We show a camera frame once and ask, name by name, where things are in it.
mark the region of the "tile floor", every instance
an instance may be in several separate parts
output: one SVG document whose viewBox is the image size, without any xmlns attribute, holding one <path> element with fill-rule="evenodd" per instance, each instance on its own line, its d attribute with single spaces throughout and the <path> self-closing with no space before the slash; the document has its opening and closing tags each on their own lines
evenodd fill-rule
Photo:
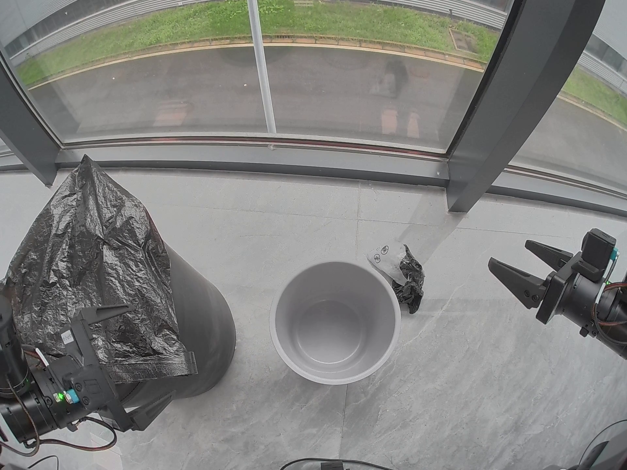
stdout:
<svg viewBox="0 0 627 470">
<path fill-rule="evenodd" d="M 47 189 L 27 173 L 0 173 L 0 266 L 66 175 Z M 564 318 L 543 326 L 487 270 L 494 256 L 544 276 L 548 267 L 524 249 L 525 240 L 576 252 L 592 227 L 627 251 L 625 219 L 495 196 L 466 215 L 447 214 L 441 189 L 373 182 L 174 170 L 110 175 L 223 292 L 238 347 L 214 389 L 171 404 L 145 432 L 121 435 L 113 450 L 42 449 L 41 456 L 59 454 L 62 469 L 278 470 L 320 456 L 397 470 L 541 470 L 575 464 L 601 428 L 627 417 L 624 360 L 581 338 Z M 364 259 L 394 240 L 424 264 L 426 282 L 420 310 L 402 311 L 392 358 L 348 388 L 293 373 L 268 331 L 280 283 L 311 259 Z M 616 278 L 625 268 L 627 256 Z M 84 426 L 63 436 L 99 444 L 107 434 Z"/>
</svg>

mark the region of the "green lawn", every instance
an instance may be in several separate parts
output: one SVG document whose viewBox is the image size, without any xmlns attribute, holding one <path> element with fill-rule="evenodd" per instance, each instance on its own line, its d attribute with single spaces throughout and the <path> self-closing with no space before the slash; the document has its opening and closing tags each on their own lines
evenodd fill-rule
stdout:
<svg viewBox="0 0 627 470">
<path fill-rule="evenodd" d="M 498 35 L 472 23 L 456 23 L 426 12 L 378 4 L 316 1 L 295 6 L 293 0 L 258 0 L 262 32 L 337 36 L 399 42 L 454 51 L 451 26 L 475 37 L 476 59 L 488 61 Z M 127 23 L 101 28 L 28 59 L 18 67 L 27 85 L 99 59 L 147 47 L 208 38 L 250 36 L 245 0 L 188 5 L 154 12 Z"/>
<path fill-rule="evenodd" d="M 580 67 L 575 67 L 562 90 L 595 106 L 627 127 L 627 98 Z"/>
</svg>

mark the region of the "road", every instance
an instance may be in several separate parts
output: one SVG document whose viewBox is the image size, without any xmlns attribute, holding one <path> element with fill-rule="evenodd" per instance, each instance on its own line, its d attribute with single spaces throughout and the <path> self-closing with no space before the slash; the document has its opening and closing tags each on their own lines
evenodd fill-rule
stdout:
<svg viewBox="0 0 627 470">
<path fill-rule="evenodd" d="M 360 50 L 266 47 L 279 133 L 444 151 L 481 73 Z M 135 132 L 266 132 L 251 47 L 95 68 L 31 90 L 64 140 Z M 514 163 L 627 186 L 627 133 L 555 100 Z"/>
</svg>

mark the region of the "dark gray cylinder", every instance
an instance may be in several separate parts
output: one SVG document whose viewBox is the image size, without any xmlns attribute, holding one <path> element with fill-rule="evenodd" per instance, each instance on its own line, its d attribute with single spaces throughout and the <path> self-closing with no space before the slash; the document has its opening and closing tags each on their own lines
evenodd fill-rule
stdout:
<svg viewBox="0 0 627 470">
<path fill-rule="evenodd" d="M 235 322 L 224 296 L 166 247 L 179 336 L 185 348 L 194 352 L 198 374 L 116 385 L 125 407 L 141 405 L 171 390 L 176 390 L 177 399 L 200 395 L 215 386 L 233 359 Z"/>
</svg>

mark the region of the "black trash bag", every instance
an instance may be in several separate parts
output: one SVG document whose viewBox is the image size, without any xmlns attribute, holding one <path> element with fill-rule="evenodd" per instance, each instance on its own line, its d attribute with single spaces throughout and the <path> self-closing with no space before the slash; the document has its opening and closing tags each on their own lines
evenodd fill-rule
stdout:
<svg viewBox="0 0 627 470">
<path fill-rule="evenodd" d="M 65 179 L 13 257 L 3 293 L 20 339 L 51 356 L 78 310 L 133 303 L 95 324 L 93 347 L 116 383 L 195 374 L 179 341 L 170 258 L 142 203 L 89 157 Z"/>
<path fill-rule="evenodd" d="M 366 258 L 377 270 L 389 277 L 396 298 L 407 304 L 410 314 L 416 313 L 423 299 L 425 272 L 422 265 L 412 256 L 407 244 L 392 242 L 373 249 Z"/>
</svg>

